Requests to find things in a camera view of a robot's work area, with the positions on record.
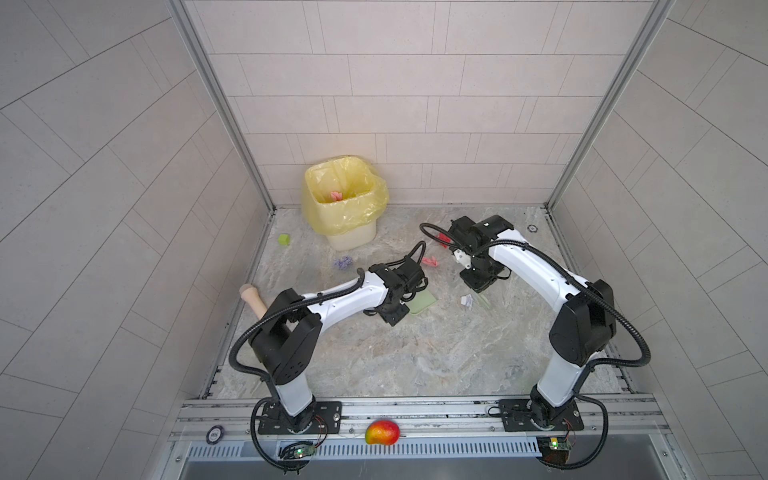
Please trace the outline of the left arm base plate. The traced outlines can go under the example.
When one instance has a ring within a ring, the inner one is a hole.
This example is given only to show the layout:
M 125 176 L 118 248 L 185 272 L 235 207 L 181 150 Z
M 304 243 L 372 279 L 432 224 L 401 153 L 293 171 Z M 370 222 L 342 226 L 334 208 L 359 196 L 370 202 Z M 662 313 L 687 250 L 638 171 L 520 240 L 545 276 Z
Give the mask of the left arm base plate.
M 296 416 L 286 413 L 284 407 L 270 400 L 259 416 L 260 435 L 338 434 L 342 414 L 339 401 L 312 401 Z

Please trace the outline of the green hand brush white bristles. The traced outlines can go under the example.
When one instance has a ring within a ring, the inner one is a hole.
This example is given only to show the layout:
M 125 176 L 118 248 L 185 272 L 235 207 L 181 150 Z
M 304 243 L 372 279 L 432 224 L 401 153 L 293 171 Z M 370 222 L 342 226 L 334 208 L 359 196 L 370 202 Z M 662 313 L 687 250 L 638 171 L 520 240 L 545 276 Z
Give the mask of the green hand brush white bristles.
M 477 299 L 477 302 L 480 304 L 480 306 L 486 310 L 491 310 L 492 305 L 490 301 L 487 299 L 487 297 L 483 293 L 476 293 L 475 298 Z

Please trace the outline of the green dustpan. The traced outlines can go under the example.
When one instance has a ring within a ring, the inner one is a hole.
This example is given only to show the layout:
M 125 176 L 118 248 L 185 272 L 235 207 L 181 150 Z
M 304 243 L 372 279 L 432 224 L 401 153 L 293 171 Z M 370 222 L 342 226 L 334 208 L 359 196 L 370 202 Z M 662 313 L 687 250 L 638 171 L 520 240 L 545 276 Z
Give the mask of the green dustpan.
M 418 292 L 408 303 L 409 313 L 418 315 L 437 302 L 436 297 L 429 291 Z

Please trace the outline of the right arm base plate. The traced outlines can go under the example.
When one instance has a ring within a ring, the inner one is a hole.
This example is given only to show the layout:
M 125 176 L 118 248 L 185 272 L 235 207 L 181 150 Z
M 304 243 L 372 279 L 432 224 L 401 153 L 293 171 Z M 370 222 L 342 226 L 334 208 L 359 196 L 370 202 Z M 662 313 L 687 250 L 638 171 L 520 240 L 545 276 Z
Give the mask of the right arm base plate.
M 559 407 L 553 407 L 545 400 L 502 399 L 498 407 L 506 432 L 544 433 L 584 429 L 584 423 L 574 399 Z

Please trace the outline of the beige bin yellow bag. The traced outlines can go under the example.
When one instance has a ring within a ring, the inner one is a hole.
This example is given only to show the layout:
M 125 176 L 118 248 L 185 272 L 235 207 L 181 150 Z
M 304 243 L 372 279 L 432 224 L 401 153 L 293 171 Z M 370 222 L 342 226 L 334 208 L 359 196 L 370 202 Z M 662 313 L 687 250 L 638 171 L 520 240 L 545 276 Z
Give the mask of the beige bin yellow bag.
M 343 194 L 333 201 L 332 191 Z M 313 231 L 338 252 L 371 242 L 390 200 L 388 185 L 357 156 L 335 157 L 309 167 L 301 188 L 302 214 Z

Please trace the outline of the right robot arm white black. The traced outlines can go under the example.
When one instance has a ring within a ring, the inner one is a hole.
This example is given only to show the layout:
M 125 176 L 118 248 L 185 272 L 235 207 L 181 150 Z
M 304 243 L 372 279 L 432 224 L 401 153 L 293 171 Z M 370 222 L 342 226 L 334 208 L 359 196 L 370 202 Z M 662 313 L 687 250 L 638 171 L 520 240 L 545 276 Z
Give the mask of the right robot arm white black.
M 545 373 L 532 388 L 528 410 L 541 430 L 559 424 L 558 417 L 580 393 L 599 365 L 638 368 L 647 365 L 651 350 L 640 332 L 614 306 L 612 287 L 603 280 L 590 282 L 561 266 L 532 246 L 499 215 L 475 222 L 463 216 L 448 230 L 424 222 L 420 231 L 451 250 L 463 266 L 461 278 L 480 293 L 508 270 L 531 286 L 554 313 L 548 338 L 553 354 Z M 637 359 L 601 358 L 602 351 L 622 326 L 637 344 Z

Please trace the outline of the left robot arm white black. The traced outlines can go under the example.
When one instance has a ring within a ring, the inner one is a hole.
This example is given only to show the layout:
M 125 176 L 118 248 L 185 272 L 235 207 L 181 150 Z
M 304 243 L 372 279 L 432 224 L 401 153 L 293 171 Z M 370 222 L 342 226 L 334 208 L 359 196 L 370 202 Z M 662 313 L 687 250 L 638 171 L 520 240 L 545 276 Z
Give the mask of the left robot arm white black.
M 425 252 L 426 243 L 420 241 L 399 260 L 359 268 L 357 277 L 347 283 L 314 294 L 287 289 L 270 306 L 264 305 L 253 286 L 242 286 L 241 298 L 258 321 L 234 341 L 228 353 L 230 367 L 259 377 L 279 405 L 288 429 L 305 430 L 316 409 L 305 370 L 320 336 L 357 314 L 379 316 L 388 325 L 397 325 L 409 313 L 408 303 L 428 286 L 421 267 Z

